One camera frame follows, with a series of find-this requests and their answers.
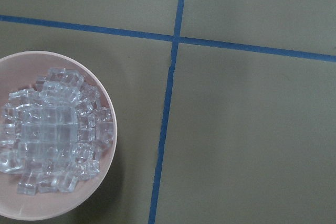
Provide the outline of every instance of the ice cube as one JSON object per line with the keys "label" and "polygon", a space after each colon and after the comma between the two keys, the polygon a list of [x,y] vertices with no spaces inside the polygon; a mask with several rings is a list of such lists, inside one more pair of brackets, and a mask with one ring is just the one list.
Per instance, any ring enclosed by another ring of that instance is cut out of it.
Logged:
{"label": "ice cube", "polygon": [[94,152],[93,152],[93,160],[97,160],[97,161],[100,161],[102,155],[103,155],[103,152],[105,149],[107,149],[108,147],[110,147],[109,145],[110,143],[108,144],[98,144],[98,143],[95,143],[94,146],[95,146],[95,149],[94,149]]}
{"label": "ice cube", "polygon": [[21,122],[16,122],[15,123],[15,134],[16,134],[16,139],[21,139],[21,132],[22,132],[22,123]]}
{"label": "ice cube", "polygon": [[78,116],[78,126],[81,129],[93,128],[96,126],[95,117],[93,114]]}
{"label": "ice cube", "polygon": [[61,80],[70,87],[77,87],[80,89],[84,83],[84,77],[77,70],[66,70]]}
{"label": "ice cube", "polygon": [[40,173],[37,177],[37,189],[43,193],[55,193],[57,188],[53,187],[51,183],[58,176],[58,173]]}
{"label": "ice cube", "polygon": [[56,161],[55,162],[55,171],[56,172],[68,172],[69,167],[71,166],[72,162],[71,161]]}
{"label": "ice cube", "polygon": [[75,160],[75,147],[73,144],[57,143],[57,161],[67,162]]}
{"label": "ice cube", "polygon": [[47,97],[60,97],[60,94],[62,94],[63,89],[65,88],[66,86],[60,82],[46,81],[45,83],[43,83],[40,96],[44,99]]}
{"label": "ice cube", "polygon": [[0,145],[12,145],[14,144],[15,139],[15,124],[0,124]]}
{"label": "ice cube", "polygon": [[112,122],[112,112],[110,108],[101,107],[92,111],[95,115],[96,122]]}
{"label": "ice cube", "polygon": [[60,173],[51,182],[52,187],[56,187],[61,193],[73,192],[77,184],[78,178],[76,178],[73,173]]}
{"label": "ice cube", "polygon": [[24,122],[24,111],[29,108],[29,104],[24,104],[19,107],[16,107],[14,111],[14,121],[17,122]]}
{"label": "ice cube", "polygon": [[0,172],[14,173],[22,168],[23,161],[17,157],[17,150],[0,152]]}
{"label": "ice cube", "polygon": [[46,142],[56,142],[57,140],[57,125],[54,124],[42,124],[40,125],[42,136],[41,140]]}
{"label": "ice cube", "polygon": [[41,125],[24,123],[21,129],[21,141],[38,142],[42,138]]}
{"label": "ice cube", "polygon": [[107,142],[113,141],[114,128],[112,122],[96,123],[96,141]]}
{"label": "ice cube", "polygon": [[94,146],[88,143],[77,143],[75,150],[76,158],[93,158]]}
{"label": "ice cube", "polygon": [[100,99],[96,99],[95,101],[92,102],[93,108],[94,109],[100,109],[101,108],[101,103],[100,103]]}
{"label": "ice cube", "polygon": [[99,162],[87,159],[83,163],[73,164],[71,171],[78,180],[88,180],[94,178],[99,173]]}
{"label": "ice cube", "polygon": [[55,159],[51,159],[51,158],[47,158],[45,159],[44,163],[43,163],[43,172],[45,173],[53,173],[56,172],[56,162]]}
{"label": "ice cube", "polygon": [[34,89],[22,89],[17,92],[9,94],[9,103],[17,108],[21,105],[29,104],[29,93],[35,91]]}
{"label": "ice cube", "polygon": [[85,85],[83,88],[83,95],[90,101],[94,102],[98,98],[100,98],[99,90],[96,86]]}
{"label": "ice cube", "polygon": [[91,113],[93,106],[87,99],[79,101],[76,106],[77,115],[86,115]]}
{"label": "ice cube", "polygon": [[34,142],[20,142],[18,143],[18,157],[19,158],[43,158],[41,145]]}
{"label": "ice cube", "polygon": [[26,159],[24,171],[28,173],[41,173],[43,171],[43,159]]}
{"label": "ice cube", "polygon": [[15,108],[10,103],[6,103],[2,106],[2,117],[10,120],[14,120]]}
{"label": "ice cube", "polygon": [[58,155],[57,143],[55,142],[43,142],[41,143],[43,152],[43,158],[55,160]]}
{"label": "ice cube", "polygon": [[78,122],[76,110],[72,106],[56,107],[56,117],[59,124],[75,124]]}
{"label": "ice cube", "polygon": [[37,91],[42,91],[43,84],[46,82],[46,78],[44,76],[37,76],[35,88]]}
{"label": "ice cube", "polygon": [[59,96],[67,103],[78,104],[82,97],[82,93],[79,92],[77,87],[66,87],[62,90]]}
{"label": "ice cube", "polygon": [[42,108],[42,122],[56,124],[56,107],[57,106],[43,106]]}
{"label": "ice cube", "polygon": [[95,140],[96,129],[87,128],[78,130],[78,142],[80,143],[90,143]]}
{"label": "ice cube", "polygon": [[37,189],[37,175],[35,173],[23,173],[17,186],[18,194],[34,195]]}
{"label": "ice cube", "polygon": [[42,120],[42,107],[33,105],[23,110],[23,122],[40,124]]}
{"label": "ice cube", "polygon": [[65,72],[65,68],[49,68],[46,80],[59,82],[62,80]]}
{"label": "ice cube", "polygon": [[60,124],[57,125],[58,142],[76,142],[77,141],[77,124]]}

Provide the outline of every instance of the blue line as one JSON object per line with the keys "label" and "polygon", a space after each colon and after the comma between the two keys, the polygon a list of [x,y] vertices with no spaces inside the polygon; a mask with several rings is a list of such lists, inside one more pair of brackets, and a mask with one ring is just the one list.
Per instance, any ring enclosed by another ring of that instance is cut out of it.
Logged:
{"label": "blue line", "polygon": [[311,52],[270,48],[270,47],[262,47],[262,46],[253,46],[253,45],[246,45],[246,44],[237,44],[237,43],[224,42],[224,41],[179,37],[179,34],[181,32],[182,11],[183,11],[182,8],[179,8],[176,13],[177,22],[175,22],[174,36],[164,35],[164,34],[155,34],[155,33],[146,33],[142,31],[132,31],[132,30],[125,30],[125,29],[81,25],[81,24],[74,24],[74,23],[57,22],[57,21],[51,21],[51,20],[25,18],[25,17],[6,16],[6,15],[0,15],[0,21],[63,28],[63,29],[70,29],[70,30],[90,31],[93,33],[112,34],[112,35],[128,36],[128,37],[135,37],[135,38],[145,38],[145,39],[164,40],[164,41],[178,41],[179,43],[184,43],[184,44],[192,44],[192,45],[200,45],[200,46],[208,46],[208,47],[219,47],[219,48],[251,51],[251,52],[260,52],[264,54],[282,55],[282,56],[290,56],[290,57],[304,58],[304,59],[332,61],[332,62],[336,61],[336,56],[334,55],[315,54]]}
{"label": "blue line", "polygon": [[93,33],[113,34],[113,35],[144,38],[144,39],[156,39],[156,40],[164,40],[164,41],[173,41],[173,36],[171,36],[171,35],[145,33],[145,32],[142,32],[142,31],[131,31],[131,30],[124,30],[124,29],[101,27],[101,26],[81,25],[81,24],[73,24],[73,23],[67,23],[67,22],[57,22],[57,21],[43,20],[43,19],[34,19],[34,18],[24,18],[24,17],[0,15],[0,21],[6,21],[6,22],[12,22],[12,23],[21,23],[21,24],[29,24],[29,25],[38,25],[38,26],[47,26],[47,27],[56,27],[56,28],[64,28],[64,29],[79,30],[79,31],[91,31]]}
{"label": "blue line", "polygon": [[290,57],[312,59],[312,60],[336,62],[336,56],[333,56],[333,55],[314,54],[312,52],[302,52],[302,51],[294,51],[294,50],[279,49],[279,48],[244,45],[244,44],[206,40],[206,39],[194,39],[194,38],[180,37],[180,43],[201,45],[201,46],[208,46],[208,47],[219,47],[219,48],[250,51],[250,52],[261,52],[263,54],[282,55],[282,56],[290,56]]}
{"label": "blue line", "polygon": [[176,67],[176,59],[177,59],[177,51],[178,51],[178,43],[180,39],[181,25],[182,25],[182,16],[183,16],[183,8],[184,8],[184,0],[178,0],[177,10],[176,10],[176,18],[175,18],[175,27],[174,27],[174,38],[172,43],[171,50],[171,66],[168,71],[167,78],[167,87],[164,98],[164,108],[161,122],[161,131],[160,131],[160,140],[158,146],[158,159],[155,168],[154,174],[154,182],[153,182],[153,190],[152,190],[152,199],[151,199],[151,207],[149,211],[148,224],[155,224],[156,218],[156,209],[159,198],[159,190],[160,190],[160,182],[161,182],[161,173],[162,173],[162,164],[163,164],[163,156],[164,156],[164,145],[166,142],[167,136],[167,127],[169,120],[169,112],[170,112],[170,104],[173,92],[173,84],[174,84],[174,72]]}

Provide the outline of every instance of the pile of ice cubes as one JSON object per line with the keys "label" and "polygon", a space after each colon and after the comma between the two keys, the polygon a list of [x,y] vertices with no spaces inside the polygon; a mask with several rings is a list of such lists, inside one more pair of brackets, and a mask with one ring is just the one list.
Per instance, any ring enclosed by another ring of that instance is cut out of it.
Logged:
{"label": "pile of ice cubes", "polygon": [[77,70],[50,68],[35,87],[2,107],[0,172],[20,174],[19,194],[70,193],[99,173],[114,141],[112,113]]}

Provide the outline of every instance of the bowl rim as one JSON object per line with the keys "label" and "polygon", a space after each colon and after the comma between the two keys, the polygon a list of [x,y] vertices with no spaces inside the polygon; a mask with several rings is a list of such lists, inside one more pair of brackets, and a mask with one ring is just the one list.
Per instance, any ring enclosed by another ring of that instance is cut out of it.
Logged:
{"label": "bowl rim", "polygon": [[67,56],[64,56],[64,55],[61,55],[61,54],[58,54],[58,53],[55,53],[55,52],[50,52],[50,51],[23,51],[23,52],[17,52],[15,54],[11,54],[11,55],[8,55],[8,56],[5,56],[3,58],[0,59],[0,64],[5,61],[5,60],[8,60],[8,59],[11,59],[11,58],[15,58],[15,57],[21,57],[21,56],[24,56],[24,55],[49,55],[49,56],[55,56],[55,57],[58,57],[58,58],[61,58],[61,59],[64,59],[64,60],[67,60],[71,63],[73,63],[74,65],[78,66],[79,68],[81,68],[85,73],[87,73],[88,75],[91,76],[91,78],[97,83],[97,85],[99,86],[99,88],[101,89],[102,93],[104,94],[104,96],[106,97],[106,100],[108,102],[108,105],[109,105],[109,108],[111,109],[112,111],[112,117],[113,117],[113,126],[114,126],[114,132],[115,132],[115,136],[114,136],[114,144],[113,146],[111,147],[112,148],[112,153],[111,153],[111,158],[110,160],[108,161],[107,163],[107,166],[108,166],[108,169],[106,170],[106,172],[104,174],[102,174],[102,178],[101,180],[96,184],[96,186],[93,187],[92,190],[89,190],[88,194],[86,194],[85,197],[83,197],[83,199],[81,199],[80,201],[78,201],[77,203],[75,203],[73,206],[71,206],[70,208],[67,208],[63,211],[59,211],[59,212],[56,212],[56,213],[53,213],[53,214],[49,214],[49,215],[43,215],[43,216],[33,216],[33,217],[25,217],[25,216],[17,216],[17,215],[10,215],[10,214],[7,214],[7,213],[2,213],[0,212],[0,215],[4,216],[4,217],[7,217],[7,218],[11,218],[11,219],[16,219],[16,220],[28,220],[28,221],[34,221],[34,220],[45,220],[45,219],[50,219],[50,218],[53,218],[53,217],[56,217],[56,216],[60,216],[60,215],[63,215],[73,209],[75,209],[76,207],[78,207],[79,205],[81,205],[84,201],[86,201],[97,189],[98,187],[100,186],[100,184],[102,183],[102,181],[105,179],[109,169],[111,168],[111,164],[112,164],[112,161],[114,159],[114,155],[115,155],[115,152],[116,152],[116,146],[117,146],[117,136],[118,136],[118,127],[117,127],[117,116],[115,114],[115,110],[114,110],[114,107],[113,107],[113,104],[112,104],[112,101],[111,101],[111,98],[108,94],[108,92],[106,91],[105,87],[103,86],[103,84],[100,82],[100,80],[87,68],[85,67],[83,64],[77,62],[76,60],[70,58],[70,57],[67,57]]}

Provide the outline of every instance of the bowl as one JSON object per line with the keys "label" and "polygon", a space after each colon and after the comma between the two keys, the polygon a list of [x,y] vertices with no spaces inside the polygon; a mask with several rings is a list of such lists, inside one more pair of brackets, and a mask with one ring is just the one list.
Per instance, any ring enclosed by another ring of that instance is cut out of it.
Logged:
{"label": "bowl", "polygon": [[69,57],[54,52],[27,51],[0,59],[0,106],[8,102],[9,93],[33,87],[37,76],[46,76],[51,67],[76,69],[87,83],[98,87],[102,106],[112,111],[115,141],[99,161],[100,173],[93,179],[78,182],[72,193],[37,193],[34,196],[17,194],[19,177],[0,172],[0,215],[8,218],[43,220],[76,208],[99,187],[111,166],[116,150],[117,121],[106,89],[89,69]]}

